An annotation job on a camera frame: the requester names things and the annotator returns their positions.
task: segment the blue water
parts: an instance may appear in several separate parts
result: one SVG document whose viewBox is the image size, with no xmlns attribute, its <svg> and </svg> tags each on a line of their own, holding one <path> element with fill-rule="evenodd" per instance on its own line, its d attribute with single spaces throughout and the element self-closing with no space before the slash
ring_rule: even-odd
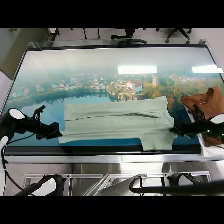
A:
<svg viewBox="0 0 224 224">
<path fill-rule="evenodd" d="M 60 130 L 65 130 L 65 121 L 64 121 L 64 106 L 65 104 L 84 104 L 84 103 L 99 103 L 99 102 L 111 102 L 111 99 L 107 96 L 85 96 L 85 97 L 69 97 L 65 99 L 57 99 L 53 101 L 43 101 L 39 104 L 33 104 L 32 106 L 25 106 L 21 108 L 21 111 L 28 115 L 32 116 L 35 109 L 39 108 L 42 105 L 45 105 L 46 108 L 41 114 L 41 121 L 45 124 L 51 124 L 53 122 L 58 122 Z M 189 120 L 188 115 L 185 110 L 175 112 L 173 115 L 176 119 L 179 120 Z M 22 138 L 30 135 L 31 133 L 26 132 L 25 134 L 15 134 L 13 140 Z M 186 144 L 199 144 L 198 139 L 189 139 L 186 137 L 177 136 L 174 139 L 173 144 L 175 145 L 186 145 Z M 37 140 L 36 136 L 31 138 L 24 139 L 15 143 L 12 143 L 13 146 L 121 146 L 121 145 L 141 145 L 141 140 L 138 138 L 134 139 L 105 139 L 105 140 L 81 140 L 73 141 L 65 144 L 59 144 L 58 139 L 41 139 Z"/>
</svg>

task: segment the folded cloth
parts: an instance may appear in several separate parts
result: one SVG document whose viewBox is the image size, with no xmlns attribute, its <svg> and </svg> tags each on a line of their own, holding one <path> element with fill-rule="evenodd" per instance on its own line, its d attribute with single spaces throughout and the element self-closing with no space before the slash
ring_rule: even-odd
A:
<svg viewBox="0 0 224 224">
<path fill-rule="evenodd" d="M 184 96 L 181 102 L 191 110 L 195 121 L 213 118 L 224 113 L 224 96 L 219 87 L 209 88 L 207 93 Z M 220 145 L 219 137 L 202 134 L 205 146 Z"/>
<path fill-rule="evenodd" d="M 144 150 L 171 150 L 174 119 L 166 97 L 98 104 L 65 105 L 59 143 L 74 140 L 140 138 Z"/>
</svg>

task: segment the brown bag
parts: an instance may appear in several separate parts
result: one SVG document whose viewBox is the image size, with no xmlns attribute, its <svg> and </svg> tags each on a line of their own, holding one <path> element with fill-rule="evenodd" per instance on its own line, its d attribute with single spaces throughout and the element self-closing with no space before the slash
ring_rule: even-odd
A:
<svg viewBox="0 0 224 224">
<path fill-rule="evenodd" d="M 221 90 L 217 86 L 209 88 L 207 93 L 204 94 L 184 96 L 181 99 L 181 102 L 191 110 L 195 121 L 202 119 L 207 120 L 218 114 L 224 113 L 224 96 L 222 96 Z M 206 134 L 202 134 L 202 136 L 205 146 L 222 144 L 219 137 L 211 137 Z"/>
</svg>

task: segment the picture of town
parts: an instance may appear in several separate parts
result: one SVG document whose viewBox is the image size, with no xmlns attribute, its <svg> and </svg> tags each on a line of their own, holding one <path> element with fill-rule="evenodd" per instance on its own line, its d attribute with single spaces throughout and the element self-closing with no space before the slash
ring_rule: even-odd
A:
<svg viewBox="0 0 224 224">
<path fill-rule="evenodd" d="M 154 99 L 166 96 L 168 110 L 181 109 L 180 101 L 184 95 L 204 93 L 209 87 L 220 86 L 223 83 L 218 74 L 195 77 L 195 74 L 167 72 L 158 74 L 103 75 L 94 72 L 83 72 L 76 75 L 55 75 L 54 78 L 45 77 L 44 80 L 33 82 L 24 80 L 19 75 L 11 90 L 6 108 L 21 109 L 43 101 L 53 102 L 57 99 L 91 97 L 107 97 L 109 101 L 128 101 Z"/>
</svg>

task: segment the floor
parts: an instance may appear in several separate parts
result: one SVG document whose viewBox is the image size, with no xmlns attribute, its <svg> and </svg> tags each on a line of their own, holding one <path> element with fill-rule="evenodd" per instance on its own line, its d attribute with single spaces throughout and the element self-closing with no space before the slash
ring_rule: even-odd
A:
<svg viewBox="0 0 224 224">
<path fill-rule="evenodd" d="M 82 28 L 59 28 L 60 35 L 58 35 L 55 41 L 66 41 L 66 40 L 80 40 L 84 39 L 84 34 Z M 159 32 L 156 32 L 155 28 L 147 28 L 143 30 L 142 28 L 136 30 L 134 38 L 143 39 L 148 41 L 148 43 L 153 43 L 158 40 L 161 42 L 165 41 L 169 33 L 169 29 L 161 28 Z M 124 35 L 124 30 L 116 30 L 112 28 L 101 28 L 100 36 L 101 39 L 110 39 L 112 34 Z M 87 28 L 86 35 L 88 39 L 97 39 L 97 29 L 96 28 Z M 191 43 L 198 43 L 200 39 L 206 39 L 209 45 L 212 48 L 212 51 L 216 57 L 218 65 L 224 68 L 224 29 L 223 28 L 193 28 L 192 33 L 190 34 Z M 185 43 L 186 39 L 182 34 L 176 32 L 174 36 L 170 39 L 170 43 Z M 218 162 L 212 164 L 213 173 L 217 174 L 222 173 L 224 167 L 224 162 Z M 72 172 L 71 165 L 62 165 L 62 164 L 9 164 L 9 172 L 11 176 L 23 186 L 23 175 L 24 173 L 70 173 Z M 5 195 L 13 195 L 19 190 L 7 182 L 7 188 Z"/>
</svg>

